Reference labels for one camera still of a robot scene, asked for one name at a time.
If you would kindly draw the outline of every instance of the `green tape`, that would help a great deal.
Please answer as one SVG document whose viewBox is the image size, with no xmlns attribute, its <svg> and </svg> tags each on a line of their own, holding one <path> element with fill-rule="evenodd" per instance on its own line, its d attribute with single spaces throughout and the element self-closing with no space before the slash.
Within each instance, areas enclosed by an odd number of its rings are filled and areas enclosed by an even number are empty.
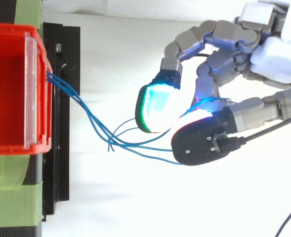
<svg viewBox="0 0 291 237">
<path fill-rule="evenodd" d="M 0 190 L 20 189 L 30 156 L 0 156 Z"/>
<path fill-rule="evenodd" d="M 37 226 L 42 219 L 42 183 L 0 191 L 0 227 Z"/>
<path fill-rule="evenodd" d="M 36 26 L 40 30 L 42 25 L 42 1 L 17 0 L 14 23 Z"/>
</svg>

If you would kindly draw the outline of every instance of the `red plastic bin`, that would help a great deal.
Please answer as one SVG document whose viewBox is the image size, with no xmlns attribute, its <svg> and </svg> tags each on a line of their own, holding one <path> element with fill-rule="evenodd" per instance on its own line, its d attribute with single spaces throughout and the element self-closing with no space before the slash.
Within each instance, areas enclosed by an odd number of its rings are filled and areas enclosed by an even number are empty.
<svg viewBox="0 0 291 237">
<path fill-rule="evenodd" d="M 33 26 L 0 24 L 0 155 L 51 149 L 52 72 Z"/>
</svg>

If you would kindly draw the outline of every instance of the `gray robotic arm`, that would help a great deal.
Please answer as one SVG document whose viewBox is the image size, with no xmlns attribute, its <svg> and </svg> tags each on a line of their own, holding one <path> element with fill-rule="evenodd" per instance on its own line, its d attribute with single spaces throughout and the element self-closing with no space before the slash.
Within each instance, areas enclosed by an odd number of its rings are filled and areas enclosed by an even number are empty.
<svg viewBox="0 0 291 237">
<path fill-rule="evenodd" d="M 276 78 L 274 75 L 271 76 L 271 79 L 252 71 L 252 68 L 255 69 L 254 71 L 257 70 L 256 65 L 252 64 L 252 54 L 256 50 L 260 50 L 260 47 L 263 48 L 266 41 L 279 40 L 288 8 L 283 6 L 283 9 L 281 9 L 278 4 L 257 4 L 272 7 L 270 16 L 267 18 L 269 19 L 267 24 L 248 22 L 236 18 L 234 23 L 224 21 L 215 23 L 214 30 L 209 32 L 211 22 L 208 21 L 203 23 L 201 27 L 192 28 L 176 38 L 176 43 L 182 50 L 179 54 L 180 59 L 188 59 L 203 48 L 198 46 L 199 43 L 197 43 L 202 42 L 202 40 L 197 39 L 194 42 L 193 36 L 195 35 L 204 35 L 203 42 L 220 48 L 219 51 L 208 56 L 206 62 L 197 69 L 198 79 L 196 80 L 192 105 L 206 97 L 218 97 L 218 88 L 229 83 L 240 74 L 247 79 L 261 80 L 268 85 L 282 87 L 286 90 L 264 98 L 250 98 L 233 105 L 218 102 L 214 103 L 213 106 L 206 103 L 198 107 L 197 109 L 208 109 L 213 112 L 213 116 L 188 124 L 173 136 L 174 157 L 182 164 L 199 165 L 223 158 L 248 141 L 244 137 L 228 138 L 229 134 L 259 128 L 266 122 L 277 119 L 291 120 L 291 79 L 289 79 L 290 83 L 285 84 L 282 83 L 283 79 L 272 81 Z M 241 18 L 246 17 L 247 13 L 245 11 Z M 268 66 L 274 68 L 286 65 Z"/>
<path fill-rule="evenodd" d="M 208 110 L 213 116 L 190 123 L 175 133 L 172 149 L 178 162 L 198 165 L 225 157 L 247 142 L 244 138 L 228 138 L 229 134 L 259 128 L 268 121 L 291 119 L 290 23 L 289 4 L 250 2 L 234 22 L 205 21 L 178 35 L 165 48 L 160 73 L 152 83 L 165 80 L 164 83 L 177 89 L 182 61 L 196 56 L 206 43 L 219 48 L 197 68 L 192 105 L 205 98 L 219 97 L 219 87 L 241 74 L 286 89 L 236 104 L 220 101 L 201 104 L 196 109 Z M 137 123 L 138 114 L 140 111 L 136 110 Z"/>
</svg>

